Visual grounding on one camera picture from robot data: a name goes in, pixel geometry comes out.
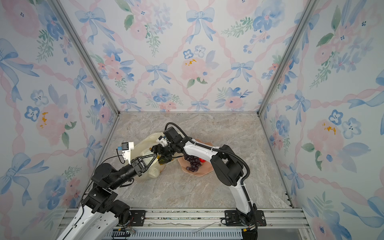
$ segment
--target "pink flower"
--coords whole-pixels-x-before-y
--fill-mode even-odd
[[[104,63],[98,63],[99,67],[97,68],[98,70],[105,70],[105,64]]]
[[[67,185],[66,192],[70,194],[75,194],[77,187],[80,184],[80,179],[77,179],[77,177],[74,177]]]
[[[230,0],[227,2],[227,12],[230,16],[234,17],[236,20],[244,18],[244,16],[253,13],[257,8],[258,0],[250,1],[233,1]]]
[[[280,150],[283,147],[283,137],[280,136],[277,131],[274,131],[272,135],[275,139],[275,144],[277,145],[277,148]]]
[[[111,116],[111,110],[108,107],[101,107],[99,111],[100,123],[108,123],[109,117]]]
[[[73,116],[66,106],[59,109],[56,104],[46,106],[41,112],[36,127],[39,134],[49,140],[51,146],[57,145],[65,132],[65,125],[71,126]]]
[[[181,78],[184,80],[196,79],[197,77],[207,78],[208,76],[205,61],[199,58],[185,60],[181,66],[181,70],[183,71]]]
[[[144,24],[141,22],[135,22],[131,26],[131,34],[134,39],[137,39],[139,41],[142,41],[145,39],[145,36],[147,35],[147,29],[145,28]]]
[[[147,4],[142,1],[135,2],[136,6],[131,7],[132,12],[135,14],[136,22],[150,23],[152,11]]]
[[[329,56],[332,54],[332,46],[326,44],[322,45],[314,54],[314,61],[316,64],[320,65],[325,63],[328,60]]]
[[[231,97],[225,101],[225,106],[231,109],[240,108],[243,105],[243,101],[239,97]]]
[[[109,69],[109,72],[108,72],[109,79],[116,79],[116,81],[121,81],[122,75],[123,75],[123,71],[119,68]]]
[[[313,234],[316,237],[316,240],[334,240],[335,236],[333,235],[328,224],[326,224],[321,218],[314,217],[312,219]]]
[[[321,169],[337,172],[336,166],[341,165],[342,159],[338,152],[344,146],[341,131],[333,123],[323,119],[308,131],[308,138],[312,141],[314,149],[321,152],[317,161],[321,161]]]
[[[2,0],[5,16],[15,31],[25,37],[37,38],[40,22],[32,4],[25,0]]]
[[[276,69],[279,67],[279,64],[277,63],[272,63],[272,67],[268,68],[268,70],[274,70],[276,71]]]
[[[107,55],[104,56],[105,58],[105,65],[108,65],[112,68],[119,68],[120,62],[115,60],[115,55],[111,55],[111,57],[108,57]]]

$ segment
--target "wire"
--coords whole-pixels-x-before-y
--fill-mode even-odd
[[[118,152],[118,149],[116,148],[116,154],[117,156],[119,157],[119,161],[121,162],[121,164],[125,164],[125,159],[123,158],[124,162],[121,161],[120,159],[120,155],[119,155],[119,152]]]
[[[121,185],[120,187],[128,187],[128,186],[131,186],[133,184],[133,182],[135,181],[134,178],[131,178],[130,180],[132,180],[132,182],[130,184],[126,184],[126,185]]]
[[[105,159],[104,161],[102,161],[102,162],[100,163],[100,165],[103,164],[103,163],[104,163],[105,161],[107,161],[108,159],[111,159],[111,158],[113,158],[113,157],[109,157],[109,158]]]

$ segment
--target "green leaf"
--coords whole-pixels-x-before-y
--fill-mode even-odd
[[[191,87],[193,84],[195,84],[195,80],[194,79],[190,79],[187,83],[187,88]]]
[[[63,132],[63,134],[61,135],[61,140],[63,141],[63,143],[66,146],[66,148],[69,149],[69,147],[70,147],[70,136],[68,135],[68,133]]]
[[[331,40],[331,38],[332,38],[333,36],[334,36],[333,33],[329,33],[329,34],[323,36],[323,37],[320,39],[320,41],[317,43],[316,47],[328,43],[328,42]]]
[[[316,162],[316,165],[317,165],[317,167],[320,169],[320,171],[321,171],[321,161],[319,162],[319,161],[317,161],[317,158],[319,157],[319,156],[321,156],[321,152],[320,151],[316,151],[316,153],[314,154],[314,160],[315,160],[315,162]]]
[[[72,128],[74,128],[75,126],[76,126],[76,123],[77,122],[71,122],[71,126],[68,126],[68,124],[65,124],[65,129],[67,129],[67,130],[70,130],[70,129],[72,129]]]
[[[337,27],[340,24],[341,20],[341,12],[339,9],[339,6],[336,6],[335,13],[333,14],[332,22],[331,22],[331,28],[336,31]]]
[[[125,30],[128,30],[134,22],[133,15],[128,15],[124,20]]]
[[[313,152],[314,151],[314,145],[310,142],[302,145],[301,148],[307,152]]]
[[[131,8],[129,7],[128,3],[124,0],[115,0],[115,2],[119,5],[119,7],[126,12],[132,12]]]

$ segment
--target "gray marble surface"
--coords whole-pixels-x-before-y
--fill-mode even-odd
[[[227,144],[243,158],[251,170],[245,183],[257,207],[289,207],[268,140],[254,113],[122,113],[105,158],[116,155],[122,142],[138,144],[152,133],[163,132],[167,122],[203,142]],[[116,169],[122,167],[117,157],[107,162]],[[229,188],[214,171],[196,177],[183,172],[178,161],[168,163],[158,178],[135,181],[115,191],[117,199],[132,207],[236,207]]]

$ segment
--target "black cable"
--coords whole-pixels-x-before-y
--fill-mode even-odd
[[[131,186],[133,184],[133,182],[135,181],[134,178],[131,178],[130,180],[132,180],[132,182],[130,184],[126,184],[126,185],[121,185],[120,187],[128,187],[128,186]]]
[[[175,127],[176,127],[176,128],[177,128],[177,129],[184,135],[184,137],[186,137],[186,138],[188,139],[188,141],[191,142],[192,144],[194,144],[194,145],[198,145],[198,146],[203,147],[203,148],[206,148],[206,149],[211,149],[211,150],[214,151],[214,152],[222,152],[222,153],[228,154],[228,155],[230,155],[230,156],[232,156],[232,157],[237,158],[237,159],[244,165],[244,167],[245,167],[247,173],[245,174],[244,177],[242,177],[242,179],[241,179],[241,181],[240,181],[240,185],[241,185],[241,187],[242,187],[242,189],[243,189],[243,192],[244,192],[244,194],[245,194],[245,197],[246,197],[246,199],[247,199],[247,202],[248,202],[248,204],[249,204],[249,206],[250,206],[250,208],[251,208],[251,211],[252,211],[252,213],[253,213],[253,217],[255,218],[255,227],[257,228],[257,223],[256,223],[256,213],[255,213],[255,211],[253,210],[253,206],[252,206],[252,204],[251,204],[251,200],[250,200],[250,198],[249,198],[249,196],[248,196],[248,192],[247,192],[247,190],[245,189],[245,186],[244,186],[244,180],[247,179],[248,176],[250,175],[250,169],[249,169],[248,164],[247,164],[242,158],[240,158],[239,156],[237,156],[236,154],[234,154],[234,153],[232,153],[232,152],[229,152],[229,151],[226,151],[226,150],[223,150],[223,149],[212,148],[212,147],[209,147],[209,146],[200,144],[200,143],[198,143],[198,142],[194,142],[194,141],[192,141],[192,139],[191,139],[190,137],[188,137],[188,136],[186,135],[186,133],[185,133],[185,132],[184,132],[184,131],[177,125],[177,124],[175,124],[175,123],[173,123],[173,122],[168,122],[168,123],[166,124],[165,130],[167,130],[168,125],[173,125],[173,126],[175,126]]]
[[[119,161],[121,162],[121,164],[125,164],[125,159],[123,158],[124,162],[121,161],[120,159],[120,155],[119,155],[119,152],[118,152],[118,149],[116,148],[116,154],[117,156],[119,157]]]
[[[105,159],[104,161],[102,161],[102,162],[100,163],[100,165],[103,164],[103,163],[104,163],[105,161],[107,161],[108,159],[111,159],[111,158],[113,158],[113,157],[109,157],[109,158]]]

